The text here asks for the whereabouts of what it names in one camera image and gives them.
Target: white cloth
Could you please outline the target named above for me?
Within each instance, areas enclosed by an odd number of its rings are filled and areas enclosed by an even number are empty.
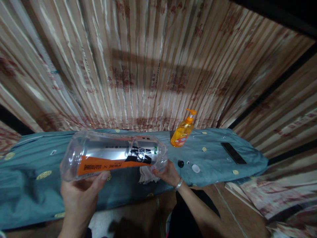
[[[140,167],[140,180],[139,183],[148,184],[152,181],[159,181],[158,177],[155,177],[154,174],[152,174],[151,169],[149,166],[141,166]]]

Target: white bottle cap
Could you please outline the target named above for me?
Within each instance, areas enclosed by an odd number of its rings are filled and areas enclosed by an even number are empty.
[[[192,170],[194,170],[195,173],[200,172],[200,168],[198,167],[198,165],[192,165]]]

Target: orange label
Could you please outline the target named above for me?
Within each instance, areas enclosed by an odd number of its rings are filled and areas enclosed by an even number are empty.
[[[119,168],[137,167],[137,166],[150,166],[146,163],[123,161],[123,160],[108,160],[89,156],[82,156],[80,161],[77,175],[84,175],[99,171],[113,170]]]
[[[175,144],[177,146],[181,146],[185,143],[186,140],[187,140],[187,137],[179,138],[179,139],[175,140]]]

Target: person's left hand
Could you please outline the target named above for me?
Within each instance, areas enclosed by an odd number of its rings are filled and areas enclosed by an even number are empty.
[[[65,218],[59,237],[82,237],[96,210],[98,193],[103,188],[110,171],[96,177],[74,181],[62,181],[60,192],[65,206]]]

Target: black pants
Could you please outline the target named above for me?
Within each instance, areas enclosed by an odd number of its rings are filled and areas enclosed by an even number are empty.
[[[195,190],[192,191],[200,198],[207,206],[213,210],[217,216],[220,217],[220,214],[210,199],[208,195],[203,190]],[[198,228],[198,225],[191,214],[188,206],[186,205],[184,199],[176,192],[176,201],[177,204],[174,207],[171,215],[171,221],[169,225],[169,234],[168,238],[174,237],[201,237],[202,234]]]

